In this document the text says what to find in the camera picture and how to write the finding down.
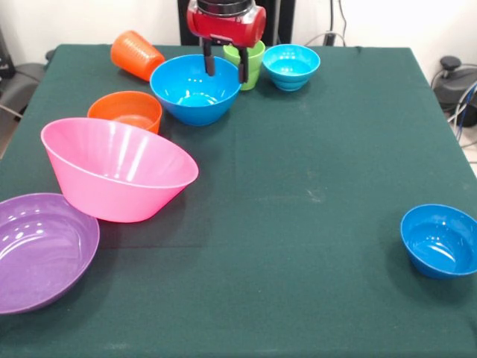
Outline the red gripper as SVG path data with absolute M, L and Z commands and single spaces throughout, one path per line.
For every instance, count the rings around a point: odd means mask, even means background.
M 238 80 L 248 81 L 248 51 L 261 40 L 266 24 L 266 9 L 255 1 L 190 1 L 186 11 L 189 30 L 202 39 L 205 70 L 215 75 L 212 41 L 232 44 L 239 55 Z

